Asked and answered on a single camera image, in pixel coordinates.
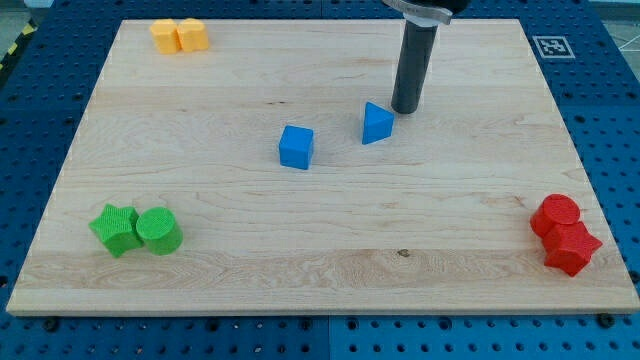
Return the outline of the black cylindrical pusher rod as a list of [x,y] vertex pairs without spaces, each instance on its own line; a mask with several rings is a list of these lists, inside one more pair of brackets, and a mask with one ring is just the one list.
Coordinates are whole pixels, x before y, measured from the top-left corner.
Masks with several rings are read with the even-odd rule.
[[421,27],[406,21],[391,105],[400,114],[419,105],[438,26]]

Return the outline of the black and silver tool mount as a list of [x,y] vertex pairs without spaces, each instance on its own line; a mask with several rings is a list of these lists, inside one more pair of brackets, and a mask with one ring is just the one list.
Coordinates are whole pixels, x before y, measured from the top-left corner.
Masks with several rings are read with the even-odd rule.
[[470,5],[470,0],[382,0],[416,25],[448,25]]

